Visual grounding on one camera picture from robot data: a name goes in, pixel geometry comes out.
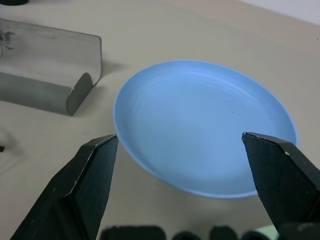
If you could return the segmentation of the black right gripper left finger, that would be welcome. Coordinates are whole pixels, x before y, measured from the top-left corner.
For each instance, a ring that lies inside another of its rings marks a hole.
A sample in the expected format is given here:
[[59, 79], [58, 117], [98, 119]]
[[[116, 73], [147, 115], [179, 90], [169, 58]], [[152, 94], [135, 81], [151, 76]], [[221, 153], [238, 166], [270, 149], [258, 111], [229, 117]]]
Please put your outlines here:
[[82, 145], [50, 180], [10, 240], [96, 240], [118, 141], [111, 134]]

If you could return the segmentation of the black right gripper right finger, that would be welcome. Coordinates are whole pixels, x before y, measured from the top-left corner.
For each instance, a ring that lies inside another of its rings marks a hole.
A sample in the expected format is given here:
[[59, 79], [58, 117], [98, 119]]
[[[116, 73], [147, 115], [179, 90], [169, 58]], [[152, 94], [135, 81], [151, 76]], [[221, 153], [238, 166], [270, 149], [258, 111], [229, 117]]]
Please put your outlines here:
[[320, 169], [293, 143], [244, 132], [254, 185], [273, 225], [320, 223]]

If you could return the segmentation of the blue round plate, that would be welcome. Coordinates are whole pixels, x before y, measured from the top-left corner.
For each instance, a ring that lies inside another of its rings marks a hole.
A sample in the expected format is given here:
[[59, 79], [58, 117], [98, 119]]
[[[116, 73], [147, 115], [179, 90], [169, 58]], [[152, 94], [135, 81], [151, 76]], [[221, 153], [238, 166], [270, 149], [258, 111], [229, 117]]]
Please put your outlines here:
[[257, 193], [244, 132], [299, 143], [292, 118], [269, 90], [239, 71], [200, 60], [160, 62], [133, 74], [115, 97], [113, 122], [140, 167], [210, 198]]

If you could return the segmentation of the grey rectangular case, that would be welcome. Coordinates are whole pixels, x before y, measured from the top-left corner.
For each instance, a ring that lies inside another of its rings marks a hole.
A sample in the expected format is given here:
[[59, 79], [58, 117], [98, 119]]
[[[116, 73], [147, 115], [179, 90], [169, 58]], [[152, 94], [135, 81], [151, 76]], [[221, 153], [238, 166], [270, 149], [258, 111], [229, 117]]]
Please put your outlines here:
[[101, 37], [0, 18], [0, 101], [72, 116], [101, 74]]

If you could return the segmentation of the black plastic cup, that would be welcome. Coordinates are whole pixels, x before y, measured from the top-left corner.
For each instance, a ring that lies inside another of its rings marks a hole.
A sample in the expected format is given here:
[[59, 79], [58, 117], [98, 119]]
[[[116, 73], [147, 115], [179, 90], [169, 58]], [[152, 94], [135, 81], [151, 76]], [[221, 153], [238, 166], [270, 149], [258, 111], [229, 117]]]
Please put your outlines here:
[[5, 6], [21, 6], [28, 2], [29, 0], [0, 0], [0, 4]]

